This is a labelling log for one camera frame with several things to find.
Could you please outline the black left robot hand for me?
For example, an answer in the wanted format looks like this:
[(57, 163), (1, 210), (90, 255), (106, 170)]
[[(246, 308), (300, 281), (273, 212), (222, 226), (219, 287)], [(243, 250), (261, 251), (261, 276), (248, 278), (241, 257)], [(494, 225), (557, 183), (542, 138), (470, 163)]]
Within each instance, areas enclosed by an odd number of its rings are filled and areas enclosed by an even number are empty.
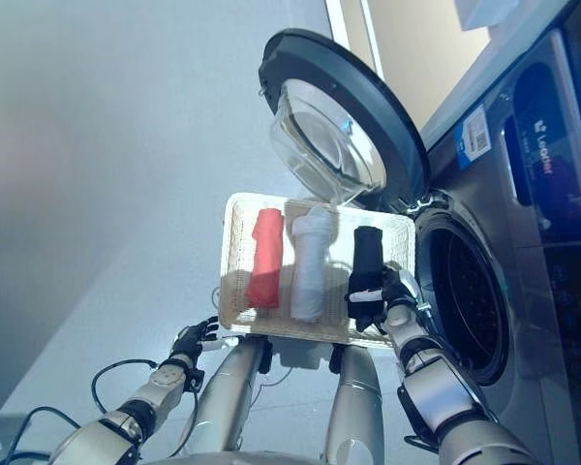
[(170, 350), (170, 358), (185, 357), (197, 364), (203, 344), (217, 340), (219, 318), (214, 315), (196, 325), (187, 325), (179, 331)]

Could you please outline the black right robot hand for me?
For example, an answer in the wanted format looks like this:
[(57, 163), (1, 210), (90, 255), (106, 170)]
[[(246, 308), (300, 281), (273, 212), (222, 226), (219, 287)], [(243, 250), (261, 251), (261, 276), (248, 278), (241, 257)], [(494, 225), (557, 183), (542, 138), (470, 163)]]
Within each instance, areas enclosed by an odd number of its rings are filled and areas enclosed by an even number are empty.
[(415, 307), (420, 288), (406, 269), (384, 265), (378, 271), (354, 271), (345, 295), (347, 314), (358, 331), (385, 321), (388, 310), (396, 305)]

